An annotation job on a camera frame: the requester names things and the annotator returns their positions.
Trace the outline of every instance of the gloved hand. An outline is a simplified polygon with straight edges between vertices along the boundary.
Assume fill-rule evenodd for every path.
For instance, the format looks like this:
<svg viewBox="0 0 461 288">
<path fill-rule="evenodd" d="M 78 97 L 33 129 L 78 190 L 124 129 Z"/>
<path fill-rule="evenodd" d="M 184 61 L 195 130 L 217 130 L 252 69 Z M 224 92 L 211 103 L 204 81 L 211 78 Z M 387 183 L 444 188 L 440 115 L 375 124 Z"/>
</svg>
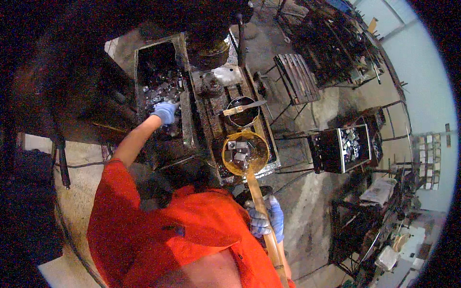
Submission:
<svg viewBox="0 0 461 288">
<path fill-rule="evenodd" d="M 155 111 L 150 115 L 157 115 L 162 120 L 162 124 L 172 124 L 174 122 L 174 112 L 177 106 L 173 103 L 162 102 L 155 106 Z"/>
<path fill-rule="evenodd" d="M 248 210 L 248 214 L 251 217 L 251 234 L 256 238 L 261 238 L 263 235 L 267 235 L 271 233 L 271 230 L 268 228 L 269 221 L 274 229 L 275 237 L 277 238 L 277 243 L 280 243 L 284 239 L 284 213 L 280 208 L 280 204 L 277 201 L 277 198 L 270 195 L 269 196 L 269 203 L 271 204 L 271 208 L 267 210 L 267 214 L 269 214 L 269 219 L 267 217 L 256 211 L 254 208 L 253 201 L 246 201 L 245 207 Z"/>
</svg>

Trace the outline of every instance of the woven basket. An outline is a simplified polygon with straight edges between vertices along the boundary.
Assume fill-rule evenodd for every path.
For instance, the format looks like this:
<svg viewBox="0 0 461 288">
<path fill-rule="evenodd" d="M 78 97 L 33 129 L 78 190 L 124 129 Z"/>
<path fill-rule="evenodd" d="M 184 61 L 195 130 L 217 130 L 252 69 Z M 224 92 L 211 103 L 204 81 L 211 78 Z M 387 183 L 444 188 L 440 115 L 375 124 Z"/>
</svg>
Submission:
<svg viewBox="0 0 461 288">
<path fill-rule="evenodd" d="M 223 150 L 221 152 L 221 157 L 223 159 L 224 166 L 227 168 L 227 170 L 229 170 L 237 176 L 243 176 L 245 174 L 245 171 L 242 171 L 237 165 L 231 162 L 227 162 L 224 159 L 224 151 L 226 151 L 227 142 L 234 140 L 238 141 L 241 137 L 251 139 L 255 143 L 255 148 L 251 150 L 248 164 L 250 168 L 252 168 L 253 172 L 257 173 L 269 161 L 269 147 L 267 145 L 267 142 L 263 138 L 261 138 L 261 136 L 250 130 L 243 130 L 242 132 L 238 132 L 227 136 L 226 141 L 224 141 Z"/>
</svg>

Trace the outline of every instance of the white wall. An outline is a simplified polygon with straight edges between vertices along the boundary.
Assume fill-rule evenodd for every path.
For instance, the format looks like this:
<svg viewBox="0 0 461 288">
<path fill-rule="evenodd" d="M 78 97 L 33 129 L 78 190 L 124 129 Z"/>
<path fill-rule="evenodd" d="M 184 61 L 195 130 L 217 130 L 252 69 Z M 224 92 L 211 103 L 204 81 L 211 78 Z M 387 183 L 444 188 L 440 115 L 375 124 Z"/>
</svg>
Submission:
<svg viewBox="0 0 461 288">
<path fill-rule="evenodd" d="M 405 23 L 398 33 L 390 34 L 382 42 L 404 88 L 413 134 L 439 133 L 449 123 L 456 130 L 456 112 L 453 94 L 445 68 L 429 33 L 420 21 L 412 21 L 416 14 L 404 0 L 360 0 L 358 10 L 369 23 L 377 18 L 377 30 L 381 36 L 389 34 L 402 22 L 390 11 L 384 1 L 396 11 Z M 439 190 L 418 190 L 422 209 L 446 212 L 455 185 L 458 165 L 458 137 L 452 134 L 452 147 L 447 148 L 442 139 L 442 160 Z"/>
<path fill-rule="evenodd" d="M 438 51 L 417 22 L 383 43 L 404 88 L 414 134 L 457 127 L 453 94 Z"/>
<path fill-rule="evenodd" d="M 452 133 L 451 147 L 448 148 L 445 136 L 442 136 L 438 190 L 419 189 L 416 192 L 421 201 L 421 209 L 447 212 L 450 208 L 458 168 L 458 138 L 457 133 Z"/>
</svg>

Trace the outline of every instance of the concrete floor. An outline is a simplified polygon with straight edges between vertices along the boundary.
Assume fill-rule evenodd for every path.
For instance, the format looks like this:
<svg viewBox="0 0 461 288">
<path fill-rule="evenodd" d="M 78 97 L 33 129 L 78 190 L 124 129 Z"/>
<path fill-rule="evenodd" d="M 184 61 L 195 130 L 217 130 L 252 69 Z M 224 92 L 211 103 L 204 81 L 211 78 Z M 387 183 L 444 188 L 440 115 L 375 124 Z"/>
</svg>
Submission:
<svg viewBox="0 0 461 288">
<path fill-rule="evenodd" d="M 263 9 L 256 12 L 248 26 L 248 34 L 252 39 L 247 40 L 248 55 L 247 66 L 251 72 L 265 71 L 273 65 L 273 56 L 279 53 L 292 51 L 291 45 L 284 42 L 280 29 L 272 19 L 273 9 Z M 120 62 L 128 72 L 133 71 L 130 63 L 133 60 L 132 49 L 139 47 L 139 33 L 134 30 L 127 36 L 122 36 L 116 41 L 113 58 Z M 274 79 L 277 72 L 271 71 Z M 344 115 L 350 110 L 362 110 L 368 107 L 384 105 L 399 100 L 399 95 L 394 88 L 390 75 L 386 72 L 382 76 L 382 85 L 372 81 L 365 86 L 352 91 L 348 88 L 328 88 L 322 92 L 322 99 L 313 104 L 313 114 L 320 129 L 328 127 L 328 122 L 337 115 Z M 288 104 L 288 96 L 281 82 L 272 83 L 274 93 L 269 95 L 268 104 L 274 116 Z M 408 120 L 400 107 L 391 109 L 392 120 L 397 135 L 406 134 L 404 123 Z M 300 117 L 293 122 L 296 109 L 290 108 L 274 125 L 273 130 L 288 128 L 293 131 L 306 131 L 314 129 L 312 112 L 308 106 Z M 391 137 L 390 126 L 387 124 L 383 137 Z M 303 169 L 312 167 L 310 152 L 306 142 L 278 141 L 277 147 L 282 161 L 282 166 L 294 165 L 290 169 Z M 51 142 L 48 139 L 30 136 L 26 137 L 26 148 L 38 148 L 50 152 Z M 410 159 L 408 141 L 390 141 L 384 143 L 384 158 L 381 168 L 387 169 L 387 159 L 394 161 L 407 161 Z M 75 142 L 67 142 L 67 162 L 70 165 L 79 165 L 102 160 L 100 147 Z M 80 169 L 69 169 L 72 181 L 70 190 L 66 190 L 61 183 L 58 171 L 56 175 L 56 188 L 58 197 L 65 215 L 66 224 L 70 227 L 74 242 L 82 257 L 90 263 L 96 271 L 85 238 L 89 215 L 93 206 L 96 187 L 100 181 L 102 166 L 90 166 Z M 297 178 L 301 173 L 272 174 L 260 179 L 261 185 L 271 185 L 274 191 L 284 184 Z M 328 260 L 330 247 L 330 200 L 338 193 L 341 185 L 347 181 L 348 175 L 331 173 L 308 174 L 287 186 L 278 199 L 285 214 L 285 250 L 289 253 L 288 262 L 293 273 L 292 278 L 298 279 L 314 269 L 324 265 Z M 63 257 L 41 266 L 42 272 L 53 287 L 98 287 L 94 280 L 78 262 L 76 256 L 66 246 Z M 296 281 L 297 287 L 329 288 L 340 285 L 349 279 L 340 269 L 333 265 L 326 266 L 319 271 Z"/>
</svg>

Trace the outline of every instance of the red shirt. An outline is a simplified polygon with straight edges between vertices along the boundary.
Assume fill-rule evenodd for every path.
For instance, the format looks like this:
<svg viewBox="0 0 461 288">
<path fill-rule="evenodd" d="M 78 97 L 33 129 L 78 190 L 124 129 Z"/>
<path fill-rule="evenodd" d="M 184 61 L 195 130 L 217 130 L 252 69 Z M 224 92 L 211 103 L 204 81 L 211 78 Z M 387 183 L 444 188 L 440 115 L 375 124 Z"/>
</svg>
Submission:
<svg viewBox="0 0 461 288">
<path fill-rule="evenodd" d="M 174 192 L 165 209 L 143 212 L 139 204 L 127 169 L 111 160 L 102 172 L 87 232 L 91 256 L 109 287 L 151 287 L 165 273 L 227 248 L 244 288 L 282 287 L 248 230 L 248 213 L 226 190 L 195 193 L 186 186 Z"/>
</svg>

